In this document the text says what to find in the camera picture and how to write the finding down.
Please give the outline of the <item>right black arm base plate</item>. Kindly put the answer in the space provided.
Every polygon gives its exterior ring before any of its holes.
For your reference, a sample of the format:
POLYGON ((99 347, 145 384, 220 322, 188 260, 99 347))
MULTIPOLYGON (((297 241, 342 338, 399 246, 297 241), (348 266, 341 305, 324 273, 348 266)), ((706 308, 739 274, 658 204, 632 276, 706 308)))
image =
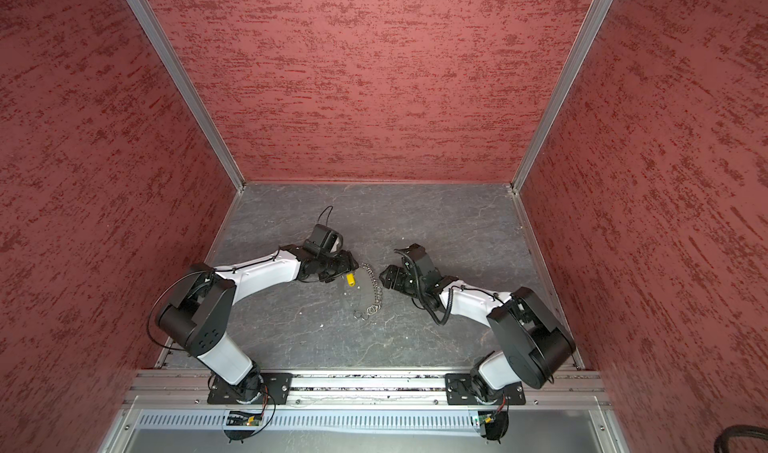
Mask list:
POLYGON ((451 406, 522 406, 526 404, 520 382, 499 390, 487 386, 479 376, 469 373, 448 373, 444 377, 447 403, 451 406))

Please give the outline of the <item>left aluminium corner post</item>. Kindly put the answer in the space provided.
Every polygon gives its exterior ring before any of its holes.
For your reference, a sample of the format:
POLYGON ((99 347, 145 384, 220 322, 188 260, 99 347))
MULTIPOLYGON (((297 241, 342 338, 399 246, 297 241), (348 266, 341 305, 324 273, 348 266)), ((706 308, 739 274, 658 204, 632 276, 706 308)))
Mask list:
POLYGON ((149 1, 126 0, 126 2, 207 139, 219 163, 224 168, 236 191, 241 193, 246 186, 245 177, 237 166, 233 155, 182 65, 181 59, 175 52, 160 21, 153 12, 149 1))

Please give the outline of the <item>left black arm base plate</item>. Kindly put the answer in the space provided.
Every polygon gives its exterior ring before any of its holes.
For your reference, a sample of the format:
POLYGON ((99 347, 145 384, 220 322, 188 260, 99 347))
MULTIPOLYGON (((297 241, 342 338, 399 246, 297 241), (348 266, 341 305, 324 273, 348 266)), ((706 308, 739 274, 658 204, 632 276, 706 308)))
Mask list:
POLYGON ((216 373, 208 379, 207 403, 210 405, 257 405, 271 400, 284 405, 291 389, 291 373, 249 373, 237 385, 230 385, 216 373))

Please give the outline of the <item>aluminium corner post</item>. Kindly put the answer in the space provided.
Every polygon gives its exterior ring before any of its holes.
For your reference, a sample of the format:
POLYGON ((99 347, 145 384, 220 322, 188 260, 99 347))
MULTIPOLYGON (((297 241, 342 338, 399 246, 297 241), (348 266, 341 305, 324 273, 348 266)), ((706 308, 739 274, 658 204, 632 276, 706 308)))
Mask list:
POLYGON ((523 185, 532 171, 536 158, 544 146, 613 1, 592 0, 552 91, 552 95, 511 182, 511 192, 513 194, 519 195, 522 192, 523 185))
POLYGON ((153 12, 149 1, 126 0, 126 2, 207 139, 219 163, 224 168, 236 191, 241 193, 246 186, 245 177, 237 166, 233 155, 182 65, 181 59, 175 52, 160 21, 153 12))

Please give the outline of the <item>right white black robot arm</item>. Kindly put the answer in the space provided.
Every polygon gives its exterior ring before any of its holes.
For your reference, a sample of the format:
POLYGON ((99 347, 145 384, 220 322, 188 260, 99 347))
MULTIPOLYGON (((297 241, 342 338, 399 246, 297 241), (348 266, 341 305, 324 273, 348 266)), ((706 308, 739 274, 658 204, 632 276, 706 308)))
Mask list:
POLYGON ((464 376, 464 388, 480 403, 499 401, 509 386, 542 388, 576 351, 567 329, 527 287, 485 290, 437 270, 424 274, 411 263, 388 266, 379 280, 417 301, 440 324, 459 316, 490 329, 500 349, 464 376))

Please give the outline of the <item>aluminium front rail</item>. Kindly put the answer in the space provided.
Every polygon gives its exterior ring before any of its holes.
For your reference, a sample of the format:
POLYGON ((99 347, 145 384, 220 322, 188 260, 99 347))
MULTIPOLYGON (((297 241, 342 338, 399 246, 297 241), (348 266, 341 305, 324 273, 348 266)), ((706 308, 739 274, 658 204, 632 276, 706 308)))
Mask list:
MULTIPOLYGON (((272 370, 263 373, 269 394, 288 409, 460 408, 477 404, 467 386, 446 379, 453 369, 272 370)), ((209 373, 201 369, 151 369, 136 373, 122 406, 210 408, 217 393, 209 373)), ((513 384, 505 388, 505 404, 513 409, 611 410, 601 374, 564 369, 539 390, 513 384)))

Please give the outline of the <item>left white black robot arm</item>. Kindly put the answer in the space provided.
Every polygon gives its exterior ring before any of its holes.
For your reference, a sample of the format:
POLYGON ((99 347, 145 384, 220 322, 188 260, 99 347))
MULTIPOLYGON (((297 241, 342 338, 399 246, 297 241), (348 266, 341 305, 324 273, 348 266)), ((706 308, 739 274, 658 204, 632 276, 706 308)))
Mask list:
POLYGON ((358 268, 349 251, 314 252, 297 245, 234 265, 198 263, 169 288, 155 323, 211 371, 216 390, 231 403, 253 404, 264 399, 267 388, 257 363, 227 333, 232 308, 275 285, 311 276, 330 283, 358 268))

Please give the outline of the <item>right aluminium corner post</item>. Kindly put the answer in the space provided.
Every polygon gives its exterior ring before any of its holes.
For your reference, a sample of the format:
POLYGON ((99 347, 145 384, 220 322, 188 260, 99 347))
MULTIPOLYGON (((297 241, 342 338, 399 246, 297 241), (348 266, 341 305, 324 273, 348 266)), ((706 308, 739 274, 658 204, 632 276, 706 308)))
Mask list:
POLYGON ((613 1, 592 0, 552 91, 552 95, 511 182, 511 192, 513 194, 519 195, 522 192, 523 185, 532 171, 536 158, 544 146, 613 1))

